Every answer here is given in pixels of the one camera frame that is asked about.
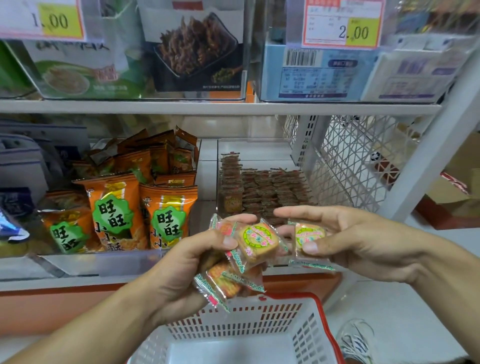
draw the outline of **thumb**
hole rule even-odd
[[[232,250],[238,243],[230,236],[224,236],[218,230],[207,230],[199,234],[182,239],[172,249],[172,253],[181,255],[185,258],[197,258],[202,253],[215,250]]]
[[[325,238],[306,242],[302,250],[310,255],[329,256],[358,248],[360,240],[354,229],[346,229]]]

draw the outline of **yellow price label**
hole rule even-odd
[[[377,47],[379,18],[349,18],[346,45],[350,47]]]
[[[84,29],[77,6],[41,2],[38,4],[38,14],[44,35],[71,39],[84,38]]]

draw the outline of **hand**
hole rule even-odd
[[[310,255],[330,258],[333,263],[374,280],[412,284],[418,277],[419,258],[436,243],[434,235],[352,207],[280,207],[281,218],[321,223],[334,234],[303,245]],[[280,235],[294,235],[292,225],[278,228]]]
[[[228,220],[252,224],[255,215],[240,214]],[[208,230],[182,239],[152,269],[141,276],[137,284],[148,291],[153,307],[155,326],[175,322],[197,313],[207,301],[192,286],[193,277],[198,273],[199,263],[205,266],[207,260],[202,254],[210,250],[228,251],[237,247],[237,241],[226,237],[218,230]]]

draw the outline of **person's left hand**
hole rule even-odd
[[[245,224],[257,221],[255,215],[239,214],[226,218]],[[149,300],[156,307],[156,326],[189,317],[206,306],[207,300],[192,286],[203,253],[214,249],[228,251],[237,241],[218,230],[208,230],[182,239],[152,269],[135,283],[148,290]]]

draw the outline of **forearm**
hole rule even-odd
[[[125,364],[155,328],[141,284],[122,287],[6,364]]]
[[[480,259],[448,240],[433,243],[412,287],[480,363]]]

